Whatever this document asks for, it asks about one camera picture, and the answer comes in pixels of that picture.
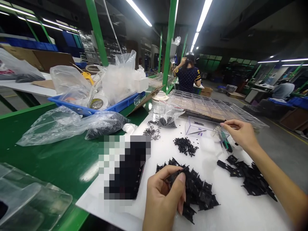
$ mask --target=forearm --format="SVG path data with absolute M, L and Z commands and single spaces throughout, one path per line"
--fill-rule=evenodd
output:
M 293 224 L 299 227 L 307 215 L 308 196 L 274 163 L 259 145 L 245 151 L 271 186 Z

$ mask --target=green workbench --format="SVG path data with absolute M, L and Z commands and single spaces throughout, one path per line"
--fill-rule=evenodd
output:
M 120 113 L 128 115 L 135 105 L 132 104 Z M 45 112 L 56 108 L 54 103 L 47 103 L 25 110 L 0 116 L 1 156 L 0 162 L 6 162 L 42 181 L 50 182 L 73 196 L 75 203 L 95 180 L 82 176 L 95 163 L 98 155 L 100 137 L 85 140 L 85 133 L 52 144 L 21 147 L 16 142 L 30 128 L 35 120 Z M 149 114 L 151 101 L 128 116 L 131 123 L 140 123 Z M 120 130 L 114 135 L 124 135 Z M 55 230 L 79 230 L 88 217 L 88 213 L 72 204 L 58 222 Z

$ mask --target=fingernail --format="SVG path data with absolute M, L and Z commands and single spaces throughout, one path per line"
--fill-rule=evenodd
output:
M 183 184 L 185 184 L 185 180 L 186 180 L 185 173 L 180 173 L 178 177 L 179 177 L 179 180 L 180 180 Z

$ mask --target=white table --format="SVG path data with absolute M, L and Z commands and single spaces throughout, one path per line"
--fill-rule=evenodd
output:
M 134 135 L 142 135 L 143 131 L 148 128 L 147 122 L 153 120 L 152 116 L 152 112 L 150 112 L 134 132 Z M 199 172 L 202 180 L 213 184 L 212 192 L 216 194 L 216 198 L 221 205 L 208 211 L 197 212 L 193 216 L 195 225 L 177 214 L 173 230 L 292 230 L 289 218 L 279 202 L 275 202 L 268 195 L 248 196 L 247 191 L 241 187 L 244 181 L 243 178 L 230 177 L 227 170 L 217 166 L 218 159 L 226 163 L 226 158 L 228 157 L 226 150 L 222 150 L 219 143 L 214 143 L 213 140 L 209 139 L 201 140 L 201 138 L 197 141 L 197 138 L 187 136 L 192 144 L 199 146 L 200 149 L 196 151 L 194 157 L 179 153 L 177 146 L 173 144 L 173 140 L 177 137 L 185 137 L 185 124 L 186 119 L 177 119 L 176 129 L 161 128 L 161 138 L 151 142 L 151 158 L 145 164 L 137 199 L 131 201 L 131 206 L 122 209 L 125 212 L 115 211 L 108 206 L 108 201 L 102 199 L 102 194 L 99 196 L 99 193 L 103 193 L 104 184 L 106 183 L 104 181 L 104 177 L 107 176 L 106 172 L 114 169 L 114 162 L 111 161 L 109 162 L 109 168 L 104 168 L 105 174 L 100 174 L 96 178 L 76 205 L 123 230 L 142 230 L 147 180 L 151 175 L 155 174 L 156 164 L 162 165 L 174 157 L 180 164 L 190 165 L 190 169 L 194 168 L 196 172 Z M 244 160 L 247 164 L 252 162 L 244 151 L 235 152 L 234 155 L 239 158 L 239 161 Z M 98 162 L 99 167 L 103 165 L 102 161 Z M 197 206 L 192 205 L 192 208 L 198 211 Z

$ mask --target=hand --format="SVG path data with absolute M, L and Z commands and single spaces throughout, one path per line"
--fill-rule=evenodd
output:
M 183 213 L 183 204 L 186 201 L 185 174 L 177 176 L 170 191 L 169 184 L 165 182 L 169 175 L 181 169 L 182 167 L 167 165 L 148 179 L 143 231 L 172 230 L 176 210 Z
M 244 150 L 259 146 L 259 143 L 254 135 L 253 127 L 250 123 L 233 119 L 225 121 L 220 125 L 229 132 L 234 141 Z

